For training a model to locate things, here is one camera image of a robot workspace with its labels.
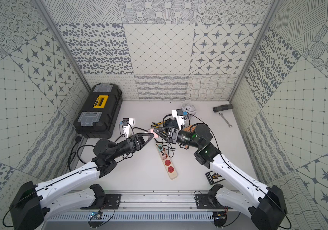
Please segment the beige red power strip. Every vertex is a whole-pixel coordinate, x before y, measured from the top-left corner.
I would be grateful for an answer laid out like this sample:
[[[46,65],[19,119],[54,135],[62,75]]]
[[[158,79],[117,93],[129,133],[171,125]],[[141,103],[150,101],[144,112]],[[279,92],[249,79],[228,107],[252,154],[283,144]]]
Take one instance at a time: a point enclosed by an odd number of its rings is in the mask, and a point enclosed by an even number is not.
[[[161,160],[162,160],[162,163],[165,167],[165,171],[167,172],[169,178],[171,180],[174,180],[175,178],[177,178],[178,174],[177,174],[177,171],[173,165],[173,162],[172,160],[170,159],[169,155],[167,154],[167,151],[164,149],[163,145],[163,149],[164,151],[159,151],[158,149],[158,145],[160,145],[159,143],[156,143],[156,148],[157,148],[157,151],[159,153],[159,156],[161,157]]]

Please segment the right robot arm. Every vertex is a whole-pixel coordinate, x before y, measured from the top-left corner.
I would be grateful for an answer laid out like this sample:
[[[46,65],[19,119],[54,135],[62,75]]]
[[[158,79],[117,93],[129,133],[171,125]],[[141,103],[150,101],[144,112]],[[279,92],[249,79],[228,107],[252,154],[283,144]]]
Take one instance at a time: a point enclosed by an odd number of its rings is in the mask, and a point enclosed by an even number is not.
[[[220,187],[211,191],[211,196],[220,205],[248,216],[259,230],[281,228],[282,222],[287,219],[282,190],[277,186],[267,186],[230,162],[218,146],[211,143],[212,131],[206,124],[196,125],[193,132],[176,127],[153,128],[149,132],[169,143],[195,147],[194,156],[199,164],[221,175],[238,190],[233,192]]]

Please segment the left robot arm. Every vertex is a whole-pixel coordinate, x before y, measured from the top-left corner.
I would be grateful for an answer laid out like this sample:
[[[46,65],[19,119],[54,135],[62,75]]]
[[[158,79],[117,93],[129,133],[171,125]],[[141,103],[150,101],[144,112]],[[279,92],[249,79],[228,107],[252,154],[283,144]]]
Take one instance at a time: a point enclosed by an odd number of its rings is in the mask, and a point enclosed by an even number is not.
[[[138,133],[119,143],[100,139],[93,150],[96,156],[90,162],[46,182],[22,184],[8,210],[12,228],[35,230],[58,214],[102,205],[104,191],[100,185],[91,185],[82,192],[73,190],[109,174],[117,166],[116,158],[143,149],[154,137],[152,133]]]

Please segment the navy blue desk fan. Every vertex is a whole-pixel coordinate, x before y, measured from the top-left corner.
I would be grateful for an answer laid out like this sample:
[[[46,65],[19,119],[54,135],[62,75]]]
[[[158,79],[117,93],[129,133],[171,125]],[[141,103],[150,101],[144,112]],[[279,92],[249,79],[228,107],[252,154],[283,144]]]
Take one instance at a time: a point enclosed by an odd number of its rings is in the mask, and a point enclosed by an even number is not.
[[[166,115],[163,120],[164,127],[176,127],[179,128],[179,124],[177,121],[178,117],[173,114]]]

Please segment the yellow black pliers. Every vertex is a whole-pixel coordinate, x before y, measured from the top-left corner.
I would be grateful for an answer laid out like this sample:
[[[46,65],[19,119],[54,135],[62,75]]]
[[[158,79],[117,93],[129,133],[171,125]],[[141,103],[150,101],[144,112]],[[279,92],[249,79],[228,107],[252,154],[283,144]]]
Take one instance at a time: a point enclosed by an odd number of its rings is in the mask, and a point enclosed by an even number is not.
[[[165,121],[162,121],[162,122],[159,122],[159,123],[152,122],[152,125],[150,127],[152,127],[152,128],[163,127],[164,124],[165,124]]]

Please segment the black yellow toolbox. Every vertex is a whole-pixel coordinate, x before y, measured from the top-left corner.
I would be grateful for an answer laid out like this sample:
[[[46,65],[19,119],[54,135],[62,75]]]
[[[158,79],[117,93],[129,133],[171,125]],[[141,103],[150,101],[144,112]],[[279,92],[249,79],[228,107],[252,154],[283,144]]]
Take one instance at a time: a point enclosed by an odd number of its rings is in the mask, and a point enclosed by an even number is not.
[[[111,138],[123,102],[122,94],[116,84],[93,86],[74,121],[76,132],[87,139]]]

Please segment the silver wrench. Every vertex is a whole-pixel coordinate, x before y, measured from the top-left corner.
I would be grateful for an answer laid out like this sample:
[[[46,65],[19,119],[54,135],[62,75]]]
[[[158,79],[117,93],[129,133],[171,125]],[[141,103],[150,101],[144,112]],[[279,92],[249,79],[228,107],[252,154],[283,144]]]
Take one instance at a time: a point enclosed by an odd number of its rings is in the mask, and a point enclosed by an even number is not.
[[[224,117],[223,113],[219,113],[219,116],[226,122],[229,128],[232,128],[233,125],[229,123],[229,121]]]

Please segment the black drill bit case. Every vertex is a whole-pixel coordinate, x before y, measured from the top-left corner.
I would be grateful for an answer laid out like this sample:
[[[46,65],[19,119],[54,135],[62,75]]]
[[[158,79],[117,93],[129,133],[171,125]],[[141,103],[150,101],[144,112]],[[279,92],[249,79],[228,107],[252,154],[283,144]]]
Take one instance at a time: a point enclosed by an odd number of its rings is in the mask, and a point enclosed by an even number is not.
[[[214,171],[210,171],[205,173],[205,176],[209,182],[210,185],[214,185],[216,183],[219,183],[221,181],[224,181],[225,178],[223,178],[220,174],[214,172]]]

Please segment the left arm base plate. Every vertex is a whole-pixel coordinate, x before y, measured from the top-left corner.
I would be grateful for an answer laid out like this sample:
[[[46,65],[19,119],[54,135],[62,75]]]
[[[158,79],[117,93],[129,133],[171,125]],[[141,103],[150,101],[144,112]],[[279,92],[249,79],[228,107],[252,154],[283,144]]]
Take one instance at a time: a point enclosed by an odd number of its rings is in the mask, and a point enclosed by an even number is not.
[[[117,210],[119,209],[121,194],[105,194],[102,197],[96,198],[89,207],[80,208],[82,210],[92,209],[107,209]]]

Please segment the aluminium mounting rail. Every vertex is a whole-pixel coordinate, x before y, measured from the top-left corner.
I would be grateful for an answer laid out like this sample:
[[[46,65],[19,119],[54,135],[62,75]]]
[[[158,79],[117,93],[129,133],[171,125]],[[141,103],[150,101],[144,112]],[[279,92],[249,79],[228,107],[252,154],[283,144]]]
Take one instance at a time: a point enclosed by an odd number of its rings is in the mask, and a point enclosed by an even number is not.
[[[225,208],[212,208],[206,204],[204,191],[148,191],[120,192],[121,197],[107,205],[103,210],[76,209],[64,212],[49,219],[57,222],[87,222],[99,225],[104,222],[163,222],[163,221],[209,221],[221,213],[226,213],[228,220],[237,216],[239,211],[230,205]]]

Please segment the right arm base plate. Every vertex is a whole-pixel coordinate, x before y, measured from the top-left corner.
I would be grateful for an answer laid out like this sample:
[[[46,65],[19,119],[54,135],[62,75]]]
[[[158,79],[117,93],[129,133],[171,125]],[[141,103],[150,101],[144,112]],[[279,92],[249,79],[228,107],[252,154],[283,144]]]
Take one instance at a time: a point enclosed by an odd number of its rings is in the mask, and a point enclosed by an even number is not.
[[[197,193],[194,195],[197,209],[224,209],[215,196]]]

